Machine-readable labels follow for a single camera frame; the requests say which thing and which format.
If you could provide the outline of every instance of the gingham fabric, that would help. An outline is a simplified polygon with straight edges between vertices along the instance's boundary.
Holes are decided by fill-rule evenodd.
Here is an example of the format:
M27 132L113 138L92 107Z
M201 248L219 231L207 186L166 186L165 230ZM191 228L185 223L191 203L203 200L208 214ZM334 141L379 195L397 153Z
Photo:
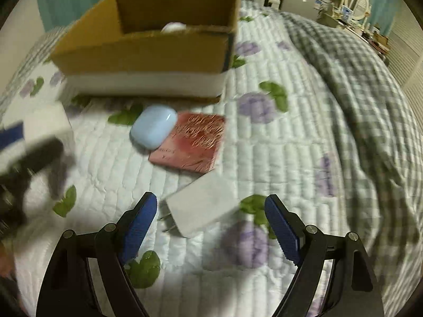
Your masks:
M348 224L382 288L386 317L417 286L422 265L422 135L407 98L371 47L344 31L282 13L326 96Z

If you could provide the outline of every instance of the light blue case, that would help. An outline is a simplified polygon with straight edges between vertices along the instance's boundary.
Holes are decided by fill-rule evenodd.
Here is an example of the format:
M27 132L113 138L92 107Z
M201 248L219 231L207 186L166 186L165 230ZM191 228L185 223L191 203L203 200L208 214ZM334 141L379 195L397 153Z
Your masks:
M149 150L157 149L171 133L177 119L176 111L168 106L149 106L132 126L131 136L143 147Z

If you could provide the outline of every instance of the white charger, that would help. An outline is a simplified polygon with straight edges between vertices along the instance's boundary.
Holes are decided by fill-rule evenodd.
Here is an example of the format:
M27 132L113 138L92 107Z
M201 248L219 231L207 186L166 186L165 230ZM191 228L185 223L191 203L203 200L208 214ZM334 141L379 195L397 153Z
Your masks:
M177 227L181 235L188 238L238 209L238 201L228 181L216 170L209 171L165 200L175 221L171 229Z

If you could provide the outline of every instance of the metal prong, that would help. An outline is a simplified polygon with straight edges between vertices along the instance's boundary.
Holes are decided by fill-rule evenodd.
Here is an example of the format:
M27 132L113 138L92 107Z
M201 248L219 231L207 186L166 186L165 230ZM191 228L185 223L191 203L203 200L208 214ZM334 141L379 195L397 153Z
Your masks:
M158 221L162 221L163 219L166 219L167 217L171 216L171 213L168 213L167 215L161 216L160 218L157 218Z
M169 232L170 230L173 230L174 228L176 228L176 224L172 225L170 228L163 230L163 232Z

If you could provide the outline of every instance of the white wall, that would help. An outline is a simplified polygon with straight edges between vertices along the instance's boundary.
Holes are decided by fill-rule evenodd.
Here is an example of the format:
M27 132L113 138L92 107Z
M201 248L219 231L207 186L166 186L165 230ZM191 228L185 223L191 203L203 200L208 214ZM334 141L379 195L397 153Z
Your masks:
M0 29L0 94L43 34L37 0L19 0Z

